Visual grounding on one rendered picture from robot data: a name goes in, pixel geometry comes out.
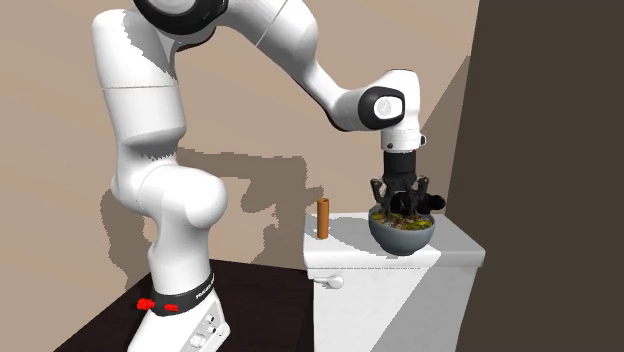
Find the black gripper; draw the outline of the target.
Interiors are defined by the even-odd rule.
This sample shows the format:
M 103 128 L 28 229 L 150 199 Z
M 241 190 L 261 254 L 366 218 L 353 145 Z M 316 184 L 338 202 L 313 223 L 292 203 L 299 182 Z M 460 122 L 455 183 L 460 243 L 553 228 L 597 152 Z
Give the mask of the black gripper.
M 430 205 L 428 201 L 429 178 L 416 174 L 416 152 L 383 153 L 382 179 L 372 179 L 370 185 L 373 197 L 384 217 L 391 214 L 391 200 L 393 191 L 408 190 L 410 200 L 410 215 L 428 215 Z

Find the black rounded object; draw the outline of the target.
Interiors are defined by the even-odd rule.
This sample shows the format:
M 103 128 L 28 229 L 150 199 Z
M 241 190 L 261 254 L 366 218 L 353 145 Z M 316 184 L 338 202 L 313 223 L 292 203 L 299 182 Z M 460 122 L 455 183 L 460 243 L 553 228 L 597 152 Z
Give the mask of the black rounded object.
M 440 195 L 425 193 L 422 197 L 412 201 L 407 192 L 396 193 L 391 200 L 392 213 L 401 215 L 428 215 L 434 210 L 441 210 L 446 206 L 446 200 Z

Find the grey bowl with food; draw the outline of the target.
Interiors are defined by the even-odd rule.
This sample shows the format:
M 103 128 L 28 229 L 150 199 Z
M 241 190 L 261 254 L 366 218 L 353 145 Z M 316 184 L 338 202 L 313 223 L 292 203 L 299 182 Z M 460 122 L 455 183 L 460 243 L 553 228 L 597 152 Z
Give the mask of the grey bowl with food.
M 423 249 L 433 237 L 436 221 L 432 215 L 383 215 L 379 205 L 368 214 L 371 235 L 381 248 L 393 255 L 409 256 Z

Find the brown cylinder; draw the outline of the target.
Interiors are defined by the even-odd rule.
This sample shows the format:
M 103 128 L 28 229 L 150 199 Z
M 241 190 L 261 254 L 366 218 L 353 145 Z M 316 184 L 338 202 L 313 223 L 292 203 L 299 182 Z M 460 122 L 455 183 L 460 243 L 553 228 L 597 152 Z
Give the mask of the brown cylinder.
M 329 199 L 317 200 L 317 238 L 324 240 L 329 236 Z

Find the dark robot stand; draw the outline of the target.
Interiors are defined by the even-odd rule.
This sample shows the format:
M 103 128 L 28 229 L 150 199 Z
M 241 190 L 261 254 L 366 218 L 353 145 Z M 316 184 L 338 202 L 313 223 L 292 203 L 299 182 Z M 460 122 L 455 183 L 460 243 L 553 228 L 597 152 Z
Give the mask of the dark robot stand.
M 215 291 L 231 328 L 219 352 L 314 352 L 313 283 L 304 270 L 211 261 Z M 137 301 L 149 275 L 53 352 L 126 352 L 145 313 Z

